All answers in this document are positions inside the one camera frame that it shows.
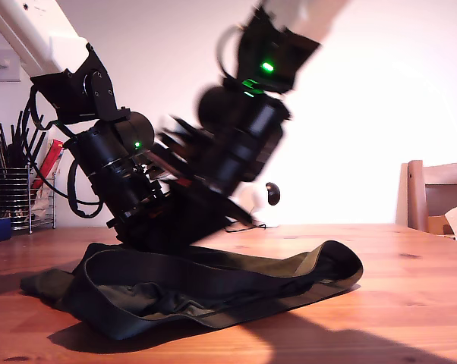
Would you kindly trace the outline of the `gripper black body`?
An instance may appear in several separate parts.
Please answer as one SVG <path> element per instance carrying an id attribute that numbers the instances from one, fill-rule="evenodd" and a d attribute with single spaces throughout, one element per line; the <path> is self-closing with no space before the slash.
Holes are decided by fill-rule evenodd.
<path id="1" fill-rule="evenodd" d="M 116 161 L 88 175 L 93 192 L 112 213 L 109 228 L 154 227 L 165 223 L 167 197 L 132 161 Z"/>

